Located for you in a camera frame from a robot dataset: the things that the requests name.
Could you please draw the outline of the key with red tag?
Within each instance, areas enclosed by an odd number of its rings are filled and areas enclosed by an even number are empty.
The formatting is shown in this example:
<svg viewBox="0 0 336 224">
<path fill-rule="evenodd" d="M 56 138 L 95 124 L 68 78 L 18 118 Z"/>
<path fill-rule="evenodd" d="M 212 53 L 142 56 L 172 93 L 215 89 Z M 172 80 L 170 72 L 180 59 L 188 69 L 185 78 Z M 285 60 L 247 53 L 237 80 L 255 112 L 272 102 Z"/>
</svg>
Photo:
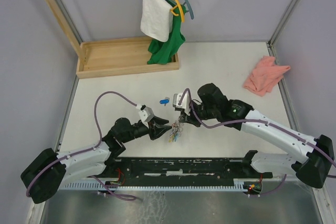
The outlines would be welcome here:
<svg viewBox="0 0 336 224">
<path fill-rule="evenodd" d="M 173 124 L 172 124 L 172 131 L 173 132 L 179 132 L 180 131 L 180 128 L 181 128 L 181 123 L 179 121 L 175 121 Z"/>
</svg>

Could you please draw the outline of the key with blue tag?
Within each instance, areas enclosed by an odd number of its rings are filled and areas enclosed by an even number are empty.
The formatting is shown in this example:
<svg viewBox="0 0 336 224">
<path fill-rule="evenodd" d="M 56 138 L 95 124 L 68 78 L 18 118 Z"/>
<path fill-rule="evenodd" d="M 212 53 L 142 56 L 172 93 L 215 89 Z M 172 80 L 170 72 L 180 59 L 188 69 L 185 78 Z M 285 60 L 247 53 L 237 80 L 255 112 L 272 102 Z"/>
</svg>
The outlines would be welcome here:
<svg viewBox="0 0 336 224">
<path fill-rule="evenodd" d="M 160 104 L 162 104 L 164 106 L 166 106 L 167 104 L 169 104 L 169 102 L 170 102 L 170 98 L 169 97 L 166 97 L 166 98 L 160 100 Z"/>
</svg>

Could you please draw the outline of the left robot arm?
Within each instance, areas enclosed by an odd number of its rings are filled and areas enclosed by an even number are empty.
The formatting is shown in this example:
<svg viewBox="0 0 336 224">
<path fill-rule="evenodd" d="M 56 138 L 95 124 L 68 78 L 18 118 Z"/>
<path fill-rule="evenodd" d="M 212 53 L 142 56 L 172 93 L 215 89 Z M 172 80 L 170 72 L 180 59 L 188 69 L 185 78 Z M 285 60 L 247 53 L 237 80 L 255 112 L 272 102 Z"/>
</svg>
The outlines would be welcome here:
<svg viewBox="0 0 336 224">
<path fill-rule="evenodd" d="M 114 160 L 125 151 L 125 143 L 146 135 L 156 140 L 171 129 L 168 120 L 156 116 L 149 122 L 134 124 L 127 118 L 119 118 L 100 144 L 59 153 L 47 148 L 20 175 L 26 195 L 39 204 L 50 199 L 60 187 L 79 179 L 100 174 L 110 177 L 116 171 Z"/>
</svg>

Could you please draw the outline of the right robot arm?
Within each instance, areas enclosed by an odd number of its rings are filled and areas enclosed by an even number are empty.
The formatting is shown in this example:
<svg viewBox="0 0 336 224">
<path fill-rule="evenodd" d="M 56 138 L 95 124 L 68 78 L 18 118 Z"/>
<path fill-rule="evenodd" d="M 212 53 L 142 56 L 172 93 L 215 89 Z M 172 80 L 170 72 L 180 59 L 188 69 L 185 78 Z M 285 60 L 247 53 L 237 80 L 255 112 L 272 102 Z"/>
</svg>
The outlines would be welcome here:
<svg viewBox="0 0 336 224">
<path fill-rule="evenodd" d="M 189 89 L 174 95 L 173 107 L 180 111 L 183 123 L 207 129 L 226 126 L 252 134 L 283 150 L 283 154 L 250 151 L 250 159 L 242 162 L 246 177 L 258 173 L 295 175 L 306 185 L 320 189 L 335 166 L 332 139 L 313 137 L 285 127 L 264 116 L 241 100 L 229 100 L 213 83 L 201 86 L 192 100 Z"/>
</svg>

